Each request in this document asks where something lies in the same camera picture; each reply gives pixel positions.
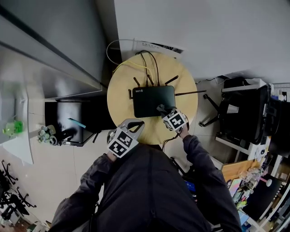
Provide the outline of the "black office chair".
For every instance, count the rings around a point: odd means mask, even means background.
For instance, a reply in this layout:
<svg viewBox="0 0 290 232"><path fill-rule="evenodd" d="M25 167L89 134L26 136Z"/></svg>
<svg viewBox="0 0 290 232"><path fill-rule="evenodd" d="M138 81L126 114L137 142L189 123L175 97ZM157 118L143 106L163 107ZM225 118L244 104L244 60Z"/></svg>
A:
<svg viewBox="0 0 290 232"><path fill-rule="evenodd" d="M265 133L268 108L271 97L271 86L260 85L254 79L243 77L228 78L222 89L222 101L217 105L207 94L203 98L208 100L217 111L217 116L207 123L200 122L206 127L216 121L219 122L219 134L238 140L259 144Z"/></svg>

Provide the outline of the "black cylindrical device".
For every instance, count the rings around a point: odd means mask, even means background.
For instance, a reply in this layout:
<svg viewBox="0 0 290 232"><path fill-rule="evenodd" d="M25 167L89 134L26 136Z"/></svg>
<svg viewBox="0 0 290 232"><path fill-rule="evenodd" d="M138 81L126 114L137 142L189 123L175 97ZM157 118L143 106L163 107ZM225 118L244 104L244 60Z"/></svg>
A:
<svg viewBox="0 0 290 232"><path fill-rule="evenodd" d="M57 144L59 146L66 143L67 139L74 137L77 130L75 128L68 128L57 133Z"/></svg>

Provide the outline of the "small flower bouquet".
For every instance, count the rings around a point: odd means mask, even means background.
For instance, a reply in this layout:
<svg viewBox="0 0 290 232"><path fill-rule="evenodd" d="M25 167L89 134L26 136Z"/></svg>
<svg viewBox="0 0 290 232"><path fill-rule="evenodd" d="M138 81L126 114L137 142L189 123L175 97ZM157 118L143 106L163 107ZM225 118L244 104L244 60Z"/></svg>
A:
<svg viewBox="0 0 290 232"><path fill-rule="evenodd" d="M53 125L41 126L38 131L38 142L39 143L49 143L49 137L56 133L55 127Z"/></svg>

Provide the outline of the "person's left forearm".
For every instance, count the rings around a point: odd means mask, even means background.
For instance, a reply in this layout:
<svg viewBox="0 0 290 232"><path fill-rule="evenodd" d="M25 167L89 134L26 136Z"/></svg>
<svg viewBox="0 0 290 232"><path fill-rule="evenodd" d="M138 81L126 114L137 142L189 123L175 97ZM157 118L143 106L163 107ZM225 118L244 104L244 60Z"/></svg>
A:
<svg viewBox="0 0 290 232"><path fill-rule="evenodd" d="M93 162L81 177L78 189L57 207L49 232L89 232L99 192L116 159L108 152Z"/></svg>

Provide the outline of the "white frame desk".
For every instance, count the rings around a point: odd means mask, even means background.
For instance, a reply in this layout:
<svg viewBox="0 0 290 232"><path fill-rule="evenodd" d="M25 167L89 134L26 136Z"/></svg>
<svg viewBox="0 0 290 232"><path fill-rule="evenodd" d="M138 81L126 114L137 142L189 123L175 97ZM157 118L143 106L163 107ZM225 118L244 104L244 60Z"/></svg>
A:
<svg viewBox="0 0 290 232"><path fill-rule="evenodd" d="M248 156L248 160L257 159L258 161L260 161L267 153L266 131L264 133L264 136L262 137L261 142L257 145L249 142L240 142L238 140L234 140L232 138L219 134L219 132L216 135L216 140L236 149L239 152L246 154Z"/></svg>

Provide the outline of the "blue lit screen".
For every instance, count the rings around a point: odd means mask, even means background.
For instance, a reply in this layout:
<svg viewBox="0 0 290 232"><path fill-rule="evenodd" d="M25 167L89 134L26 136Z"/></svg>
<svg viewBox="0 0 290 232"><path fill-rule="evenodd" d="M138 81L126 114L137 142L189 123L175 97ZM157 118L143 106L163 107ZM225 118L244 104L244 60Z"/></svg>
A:
<svg viewBox="0 0 290 232"><path fill-rule="evenodd" d="M191 193L195 193L196 192L194 183L191 183L191 182L186 181L186 180L185 180L185 183L186 183L186 186L187 186L187 188L189 189L189 191Z"/></svg>

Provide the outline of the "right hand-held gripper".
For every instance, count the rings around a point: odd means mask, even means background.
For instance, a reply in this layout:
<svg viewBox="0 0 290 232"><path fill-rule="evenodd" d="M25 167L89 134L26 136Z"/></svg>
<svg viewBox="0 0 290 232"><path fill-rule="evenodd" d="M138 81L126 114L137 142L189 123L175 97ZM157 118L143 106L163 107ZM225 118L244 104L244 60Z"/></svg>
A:
<svg viewBox="0 0 290 232"><path fill-rule="evenodd" d="M184 125L188 124L188 119L179 109L174 108L170 113L162 118L165 126L170 131L179 133Z"/></svg>

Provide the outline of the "black monitor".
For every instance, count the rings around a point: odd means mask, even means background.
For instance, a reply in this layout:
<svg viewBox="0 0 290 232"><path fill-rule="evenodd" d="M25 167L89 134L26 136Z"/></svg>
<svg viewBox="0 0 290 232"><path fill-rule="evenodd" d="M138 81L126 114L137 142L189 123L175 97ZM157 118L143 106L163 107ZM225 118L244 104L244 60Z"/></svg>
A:
<svg viewBox="0 0 290 232"><path fill-rule="evenodd" d="M279 115L277 131L271 136L269 151L272 154L290 156L290 102L271 96Z"/></svg>

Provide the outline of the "wooden board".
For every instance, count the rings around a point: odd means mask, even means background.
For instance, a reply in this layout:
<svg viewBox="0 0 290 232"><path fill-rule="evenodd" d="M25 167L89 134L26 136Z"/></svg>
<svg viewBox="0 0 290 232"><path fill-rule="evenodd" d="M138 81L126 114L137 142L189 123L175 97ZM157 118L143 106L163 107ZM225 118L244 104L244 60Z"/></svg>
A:
<svg viewBox="0 0 290 232"><path fill-rule="evenodd" d="M257 160L245 160L232 164L225 164L222 167L222 174L225 181L237 179L239 174L243 171L247 171L249 168L259 167L260 163Z"/></svg>

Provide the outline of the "grey door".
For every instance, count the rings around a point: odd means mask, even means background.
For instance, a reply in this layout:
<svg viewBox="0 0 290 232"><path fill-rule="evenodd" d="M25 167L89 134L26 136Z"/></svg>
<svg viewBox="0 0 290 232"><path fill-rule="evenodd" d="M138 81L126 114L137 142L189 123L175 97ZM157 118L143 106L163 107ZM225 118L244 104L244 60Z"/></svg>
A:
<svg viewBox="0 0 290 232"><path fill-rule="evenodd" d="M0 0L0 93L105 96L107 15L100 0Z"/></svg>

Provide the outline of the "black router with antennas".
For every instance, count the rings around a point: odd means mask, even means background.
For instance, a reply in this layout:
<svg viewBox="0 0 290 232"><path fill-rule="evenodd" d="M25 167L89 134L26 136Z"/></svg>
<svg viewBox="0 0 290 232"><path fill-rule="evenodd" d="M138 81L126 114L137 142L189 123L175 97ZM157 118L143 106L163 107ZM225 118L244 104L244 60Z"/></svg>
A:
<svg viewBox="0 0 290 232"><path fill-rule="evenodd" d="M128 92L129 99L133 101L136 118L160 116L160 112L157 110L159 105L163 105L165 108L173 108L175 107L175 97L200 93L200 91L175 93L174 87L170 86L169 83L178 79L178 75L165 82L163 86L155 86L150 75L147 76L147 81L150 81L152 86L146 83L146 86L142 87L136 77L133 79L137 87L132 90L129 89Z"/></svg>

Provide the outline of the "green plastic bottle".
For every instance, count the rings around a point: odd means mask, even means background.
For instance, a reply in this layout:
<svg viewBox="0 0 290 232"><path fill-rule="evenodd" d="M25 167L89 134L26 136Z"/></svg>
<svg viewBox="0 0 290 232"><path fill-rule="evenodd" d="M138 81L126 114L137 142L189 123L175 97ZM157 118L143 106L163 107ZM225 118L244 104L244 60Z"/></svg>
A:
<svg viewBox="0 0 290 232"><path fill-rule="evenodd" d="M4 129L2 130L3 134L7 136L15 136L22 133L24 130L24 125L22 121L13 121L8 122Z"/></svg>

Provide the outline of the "person's right forearm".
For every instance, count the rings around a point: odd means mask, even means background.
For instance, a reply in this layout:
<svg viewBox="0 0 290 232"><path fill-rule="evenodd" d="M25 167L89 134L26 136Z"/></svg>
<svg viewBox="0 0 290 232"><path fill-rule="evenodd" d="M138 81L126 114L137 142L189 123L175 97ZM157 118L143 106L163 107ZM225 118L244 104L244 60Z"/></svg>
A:
<svg viewBox="0 0 290 232"><path fill-rule="evenodd" d="M184 144L187 160L193 164L194 171L202 183L225 185L225 179L220 170L213 164L209 153L202 147L197 136L190 135L187 126L182 128L179 135Z"/></svg>

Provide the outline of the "black glossy cabinet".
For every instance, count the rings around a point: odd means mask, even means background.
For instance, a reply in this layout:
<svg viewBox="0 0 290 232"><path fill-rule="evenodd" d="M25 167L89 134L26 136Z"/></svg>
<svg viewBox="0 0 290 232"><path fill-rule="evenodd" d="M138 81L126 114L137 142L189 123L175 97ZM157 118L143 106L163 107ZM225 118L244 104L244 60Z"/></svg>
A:
<svg viewBox="0 0 290 232"><path fill-rule="evenodd" d="M67 139L64 145L84 146L95 134L80 126L82 102L52 101L45 102L45 125L53 125L56 134L68 128L77 130L74 137Z"/></svg>

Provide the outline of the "black chair base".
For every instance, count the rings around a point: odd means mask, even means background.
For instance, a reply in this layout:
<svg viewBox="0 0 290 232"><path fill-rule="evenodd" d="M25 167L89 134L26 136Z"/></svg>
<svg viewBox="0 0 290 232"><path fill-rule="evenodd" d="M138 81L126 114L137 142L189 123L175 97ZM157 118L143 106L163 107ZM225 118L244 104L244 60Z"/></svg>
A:
<svg viewBox="0 0 290 232"><path fill-rule="evenodd" d="M9 173L10 163L5 163L4 160L1 161L3 169L0 169L0 187L7 191L10 189L11 185L15 185L18 178L13 177Z"/></svg>
<svg viewBox="0 0 290 232"><path fill-rule="evenodd" d="M31 204L27 200L28 197L28 193L23 195L20 192L19 186L17 186L16 189L4 189L0 187L0 209L4 210L3 212L0 211L0 216L3 220L10 220L13 214L17 217L29 215L26 208L36 208L37 205Z"/></svg>

